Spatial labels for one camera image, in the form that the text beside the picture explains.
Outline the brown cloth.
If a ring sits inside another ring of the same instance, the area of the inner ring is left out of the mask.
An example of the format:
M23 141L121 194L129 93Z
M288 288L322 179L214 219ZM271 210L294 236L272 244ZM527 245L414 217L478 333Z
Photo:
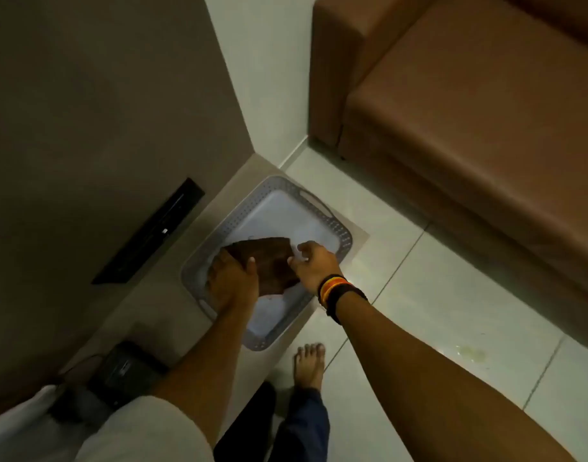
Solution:
M242 240L225 246L225 250L243 267L254 258L259 280L259 296L283 295L299 283L288 259L294 256L291 240L269 237Z

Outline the black slim wall device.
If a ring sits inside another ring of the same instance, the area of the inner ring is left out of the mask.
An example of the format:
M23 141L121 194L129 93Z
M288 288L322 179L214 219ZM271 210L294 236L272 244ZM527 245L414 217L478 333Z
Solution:
M204 196L205 192L191 178L186 178L98 272L91 284L127 283Z

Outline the person's bare foot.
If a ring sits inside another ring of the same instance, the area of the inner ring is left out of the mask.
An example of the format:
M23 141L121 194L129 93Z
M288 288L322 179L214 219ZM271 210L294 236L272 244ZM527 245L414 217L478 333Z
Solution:
M325 346L319 342L298 348L293 357L293 382L296 387L321 391L325 352Z

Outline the black box device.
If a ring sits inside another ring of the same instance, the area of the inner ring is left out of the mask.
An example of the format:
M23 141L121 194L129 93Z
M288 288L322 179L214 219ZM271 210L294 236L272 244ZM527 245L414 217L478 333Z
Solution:
M88 389L113 411L147 396L169 368L131 341L117 344L88 381Z

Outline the brown leather sofa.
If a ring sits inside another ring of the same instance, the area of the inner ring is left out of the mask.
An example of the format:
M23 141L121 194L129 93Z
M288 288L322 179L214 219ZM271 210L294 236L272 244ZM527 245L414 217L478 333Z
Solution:
M308 115L588 347L588 0L316 0Z

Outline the black wristband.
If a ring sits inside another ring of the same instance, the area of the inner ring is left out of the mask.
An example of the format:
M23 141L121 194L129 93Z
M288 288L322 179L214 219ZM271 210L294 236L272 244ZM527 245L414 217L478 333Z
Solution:
M327 315L339 325L340 321L340 306L369 304L367 296L358 288L352 285L351 287L340 286L336 287L329 296L328 309L325 309Z

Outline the person's white shirt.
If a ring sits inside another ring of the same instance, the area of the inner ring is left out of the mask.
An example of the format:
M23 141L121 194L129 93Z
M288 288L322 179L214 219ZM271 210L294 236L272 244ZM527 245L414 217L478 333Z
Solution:
M204 433L166 400L139 397L89 435L48 416L57 390L44 386L0 414L0 462L215 462Z

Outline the orange red thread wristband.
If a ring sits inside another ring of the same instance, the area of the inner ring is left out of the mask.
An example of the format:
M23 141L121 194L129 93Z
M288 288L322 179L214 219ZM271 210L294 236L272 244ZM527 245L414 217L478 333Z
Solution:
M318 289L318 299L320 304L328 309L329 296L331 292L340 286L351 287L352 284L341 275L332 274L321 281Z

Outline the person's dark blue trousers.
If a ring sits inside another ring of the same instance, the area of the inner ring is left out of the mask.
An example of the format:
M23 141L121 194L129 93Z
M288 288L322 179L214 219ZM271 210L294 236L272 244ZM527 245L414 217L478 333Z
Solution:
M321 392L295 386L274 439L277 392L264 382L213 450L214 462L327 462L330 422Z

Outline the person's left hand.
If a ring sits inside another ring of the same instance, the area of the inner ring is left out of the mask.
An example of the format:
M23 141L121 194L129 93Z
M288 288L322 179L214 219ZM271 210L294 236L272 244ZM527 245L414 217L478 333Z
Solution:
M259 298L259 285L246 279L245 267L221 248L208 268L206 291L218 315L233 308L242 308L250 315Z

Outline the person's left forearm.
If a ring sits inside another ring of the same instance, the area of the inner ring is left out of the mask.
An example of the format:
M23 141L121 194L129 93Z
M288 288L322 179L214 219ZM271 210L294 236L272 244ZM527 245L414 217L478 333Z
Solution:
M191 419L212 449L228 411L242 340L257 299L253 290L228 299L211 328L152 391Z

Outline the person's right hand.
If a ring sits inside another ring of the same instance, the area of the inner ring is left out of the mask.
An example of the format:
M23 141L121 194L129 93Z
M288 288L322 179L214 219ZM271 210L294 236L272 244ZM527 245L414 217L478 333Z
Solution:
M334 253L315 241L306 241L298 245L298 251L304 260L304 275L300 282L314 295L318 294L321 281L332 274L343 276Z

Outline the person's right forearm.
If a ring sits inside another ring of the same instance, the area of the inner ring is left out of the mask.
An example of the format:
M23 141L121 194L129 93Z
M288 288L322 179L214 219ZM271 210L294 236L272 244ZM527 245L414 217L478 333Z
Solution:
M339 310L367 380L415 462L575 462L506 396L371 304Z

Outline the grey perforated plastic basket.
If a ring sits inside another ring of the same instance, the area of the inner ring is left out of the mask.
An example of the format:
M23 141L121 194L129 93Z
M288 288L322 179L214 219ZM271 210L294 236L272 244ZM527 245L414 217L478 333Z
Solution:
M295 249L316 241L343 261L351 251L351 231L320 200L281 176L265 178L240 202L190 255L182 266L181 282L209 319L216 318L205 282L219 250L239 241L283 237ZM284 293L261 296L244 335L243 345L254 352L269 348L312 300L300 284Z

